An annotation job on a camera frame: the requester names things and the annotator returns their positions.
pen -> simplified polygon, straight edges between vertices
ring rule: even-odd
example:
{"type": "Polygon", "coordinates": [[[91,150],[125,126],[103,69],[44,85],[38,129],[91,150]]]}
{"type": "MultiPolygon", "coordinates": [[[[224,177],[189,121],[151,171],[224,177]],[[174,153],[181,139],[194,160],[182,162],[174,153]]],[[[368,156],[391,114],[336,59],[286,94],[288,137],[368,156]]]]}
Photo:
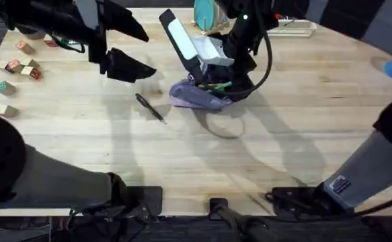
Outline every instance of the pen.
{"type": "Polygon", "coordinates": [[[139,93],[136,93],[136,100],[142,104],[142,106],[146,107],[151,113],[152,115],[154,115],[154,117],[156,117],[158,120],[162,121],[164,124],[166,123],[164,121],[164,118],[161,116],[161,114],[159,114],[150,104],[149,102],[143,98],[139,93]]]}

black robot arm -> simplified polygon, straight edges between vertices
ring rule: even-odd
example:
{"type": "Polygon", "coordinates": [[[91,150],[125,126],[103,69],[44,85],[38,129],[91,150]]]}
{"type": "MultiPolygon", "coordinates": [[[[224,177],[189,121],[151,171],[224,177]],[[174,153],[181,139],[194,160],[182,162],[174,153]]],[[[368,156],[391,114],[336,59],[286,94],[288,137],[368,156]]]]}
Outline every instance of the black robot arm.
{"type": "Polygon", "coordinates": [[[131,11],[110,0],[0,0],[0,18],[10,30],[23,34],[45,32],[88,45],[89,61],[99,64],[100,73],[109,78],[134,83],[155,73],[121,50],[107,51],[106,30],[149,41],[131,11]]]}

toy block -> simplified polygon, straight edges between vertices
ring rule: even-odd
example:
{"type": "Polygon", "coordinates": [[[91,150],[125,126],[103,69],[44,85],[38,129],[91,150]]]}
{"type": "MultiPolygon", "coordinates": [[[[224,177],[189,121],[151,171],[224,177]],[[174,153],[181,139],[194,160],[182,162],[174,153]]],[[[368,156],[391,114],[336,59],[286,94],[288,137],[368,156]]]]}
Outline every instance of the toy block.
{"type": "Polygon", "coordinates": [[[29,44],[25,43],[24,41],[20,40],[16,45],[16,48],[18,48],[20,51],[26,53],[26,54],[34,54],[36,51],[31,47],[29,44]]]}
{"type": "Polygon", "coordinates": [[[24,67],[21,71],[21,75],[29,76],[34,80],[40,80],[42,77],[42,73],[34,67],[24,67]]]}
{"type": "Polygon", "coordinates": [[[40,70],[40,65],[39,65],[39,63],[37,63],[37,62],[36,62],[35,60],[33,60],[33,59],[26,59],[26,60],[23,60],[23,61],[21,62],[21,65],[23,65],[23,66],[25,66],[25,67],[34,67],[34,68],[40,70]]]}
{"type": "Polygon", "coordinates": [[[16,92],[16,87],[6,81],[0,82],[0,93],[6,96],[13,95],[16,92]]]}
{"type": "Polygon", "coordinates": [[[6,64],[6,65],[0,66],[0,70],[5,71],[6,73],[11,73],[11,74],[14,74],[14,73],[15,73],[15,71],[12,71],[12,70],[9,68],[9,63],[6,64]]]}
{"type": "Polygon", "coordinates": [[[24,66],[21,65],[19,60],[13,60],[9,62],[7,66],[10,70],[13,71],[13,73],[18,73],[18,74],[21,73],[22,69],[24,68],[24,66]]]}
{"type": "Polygon", "coordinates": [[[17,116],[18,109],[12,107],[11,105],[0,104],[0,116],[6,118],[12,118],[17,116]]]}
{"type": "Polygon", "coordinates": [[[52,37],[47,34],[45,35],[45,37],[43,38],[43,42],[48,45],[49,47],[57,47],[58,44],[55,43],[55,41],[52,39],[52,37]]]}

black cable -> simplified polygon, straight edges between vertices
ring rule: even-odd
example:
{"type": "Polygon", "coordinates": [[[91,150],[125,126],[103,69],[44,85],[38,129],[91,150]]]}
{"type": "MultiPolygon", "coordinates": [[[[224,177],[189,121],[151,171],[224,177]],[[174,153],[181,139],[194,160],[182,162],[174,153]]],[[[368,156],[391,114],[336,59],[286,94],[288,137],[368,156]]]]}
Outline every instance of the black cable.
{"type": "Polygon", "coordinates": [[[136,231],[129,239],[127,242],[133,241],[133,239],[136,239],[136,237],[142,233],[145,229],[147,228],[147,225],[143,225],[138,231],[136,231]]]}
{"type": "Polygon", "coordinates": [[[254,12],[256,13],[256,17],[258,20],[258,25],[260,27],[260,33],[263,35],[264,42],[266,43],[266,49],[268,51],[268,66],[266,68],[266,71],[264,73],[264,76],[262,79],[257,83],[257,85],[246,89],[244,91],[219,91],[218,89],[215,89],[214,87],[211,87],[208,85],[206,80],[208,79],[208,75],[203,75],[202,80],[200,80],[201,84],[209,90],[211,90],[213,93],[219,93],[223,95],[243,95],[243,94],[249,94],[255,90],[257,90],[259,87],[261,87],[266,79],[269,77],[270,71],[272,70],[272,63],[273,63],[273,54],[272,54],[272,45],[270,44],[268,32],[266,31],[266,27],[264,26],[264,21],[262,17],[262,13],[260,12],[260,6],[258,4],[258,0],[253,0],[253,8],[254,12]]]}
{"type": "Polygon", "coordinates": [[[272,220],[275,222],[280,222],[280,223],[316,223],[316,222],[328,222],[328,221],[339,221],[339,220],[346,220],[346,219],[352,219],[356,218],[359,216],[364,216],[368,214],[372,214],[374,212],[378,212],[381,210],[384,210],[386,208],[392,207],[392,200],[386,201],[382,204],[373,206],[372,208],[368,208],[366,210],[360,211],[360,212],[355,212],[355,213],[348,213],[348,214],[341,214],[337,216],[328,216],[328,217],[323,217],[323,218],[308,218],[308,219],[302,219],[302,220],[284,220],[281,218],[276,218],[275,216],[267,216],[264,217],[267,220],[272,220]]]}

sticker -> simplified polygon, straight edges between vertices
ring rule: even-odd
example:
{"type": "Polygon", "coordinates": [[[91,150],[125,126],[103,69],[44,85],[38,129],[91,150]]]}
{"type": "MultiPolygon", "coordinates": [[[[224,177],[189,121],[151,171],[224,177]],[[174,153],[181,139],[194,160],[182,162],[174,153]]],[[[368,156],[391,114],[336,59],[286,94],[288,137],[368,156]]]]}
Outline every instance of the sticker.
{"type": "Polygon", "coordinates": [[[341,194],[346,188],[351,186],[351,182],[348,181],[343,175],[339,175],[333,182],[330,183],[329,188],[336,194],[341,194]]]}

